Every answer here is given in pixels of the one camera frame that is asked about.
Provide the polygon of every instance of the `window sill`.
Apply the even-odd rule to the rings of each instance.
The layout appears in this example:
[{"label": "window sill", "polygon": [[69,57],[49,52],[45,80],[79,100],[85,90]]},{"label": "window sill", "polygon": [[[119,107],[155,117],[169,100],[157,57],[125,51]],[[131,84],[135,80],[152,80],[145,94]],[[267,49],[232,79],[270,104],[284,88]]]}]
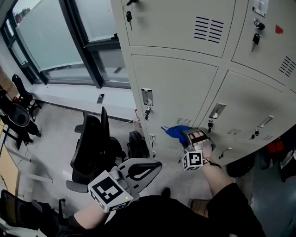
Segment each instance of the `window sill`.
[{"label": "window sill", "polygon": [[[30,92],[37,100],[101,113],[104,106],[109,116],[136,119],[133,93],[129,89],[84,85],[34,84]],[[97,104],[100,94],[105,94],[102,104]]]}]

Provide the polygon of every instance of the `white cube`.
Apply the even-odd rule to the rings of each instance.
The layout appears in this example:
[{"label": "white cube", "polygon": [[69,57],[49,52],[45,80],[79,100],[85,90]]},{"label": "white cube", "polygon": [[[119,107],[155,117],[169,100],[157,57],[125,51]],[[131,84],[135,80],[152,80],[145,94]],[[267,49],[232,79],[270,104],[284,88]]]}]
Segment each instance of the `white cube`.
[{"label": "white cube", "polygon": [[184,170],[199,169],[203,164],[203,150],[187,152],[183,158]]},{"label": "white cube", "polygon": [[106,170],[88,184],[88,190],[105,213],[126,207],[134,199]]}]

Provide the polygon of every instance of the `person's right hand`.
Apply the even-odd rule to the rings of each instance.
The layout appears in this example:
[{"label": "person's right hand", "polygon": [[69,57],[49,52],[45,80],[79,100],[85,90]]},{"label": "person's right hand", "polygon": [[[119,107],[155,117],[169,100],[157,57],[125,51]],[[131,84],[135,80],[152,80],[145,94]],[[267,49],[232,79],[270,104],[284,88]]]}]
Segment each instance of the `person's right hand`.
[{"label": "person's right hand", "polygon": [[[203,136],[204,134],[202,132],[200,132],[200,131],[199,132],[196,131],[196,132],[193,133],[193,135],[192,134],[189,135],[191,139],[194,139],[194,137],[197,138],[197,137]],[[204,143],[206,141],[208,141],[208,139],[200,141],[198,143],[194,143],[193,147],[196,147],[197,145],[202,144],[202,143]],[[209,146],[204,147],[203,148],[203,158],[204,159],[205,158],[211,158],[211,156],[212,156],[212,146],[209,145]]]}]

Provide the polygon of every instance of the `locker vent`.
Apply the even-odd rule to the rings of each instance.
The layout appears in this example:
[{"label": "locker vent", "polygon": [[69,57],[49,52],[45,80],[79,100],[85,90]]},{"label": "locker vent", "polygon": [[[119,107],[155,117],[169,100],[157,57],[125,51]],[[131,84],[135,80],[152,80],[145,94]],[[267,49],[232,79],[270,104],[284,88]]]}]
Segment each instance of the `locker vent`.
[{"label": "locker vent", "polygon": [[196,17],[194,38],[219,43],[224,23],[203,17]]},{"label": "locker vent", "polygon": [[265,138],[263,138],[263,140],[268,141],[268,140],[270,140],[270,139],[272,139],[272,138],[273,138],[273,136],[269,136],[269,135],[267,135]]},{"label": "locker vent", "polygon": [[284,73],[287,77],[290,77],[295,67],[296,64],[286,56],[278,70]]},{"label": "locker vent", "polygon": [[190,123],[191,123],[190,119],[177,118],[178,125],[190,126]]},{"label": "locker vent", "polygon": [[237,135],[241,132],[240,129],[235,129],[235,128],[232,128],[229,130],[229,132],[227,134],[232,134],[232,135]]}]

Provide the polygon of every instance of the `red sticker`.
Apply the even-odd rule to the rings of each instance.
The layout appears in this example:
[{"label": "red sticker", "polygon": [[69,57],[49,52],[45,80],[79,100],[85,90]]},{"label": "red sticker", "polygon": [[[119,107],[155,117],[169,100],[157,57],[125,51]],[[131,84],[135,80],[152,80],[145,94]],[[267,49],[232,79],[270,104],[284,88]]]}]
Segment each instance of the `red sticker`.
[{"label": "red sticker", "polygon": [[283,32],[284,32],[284,30],[281,27],[279,27],[278,25],[276,25],[276,33],[283,34]]}]

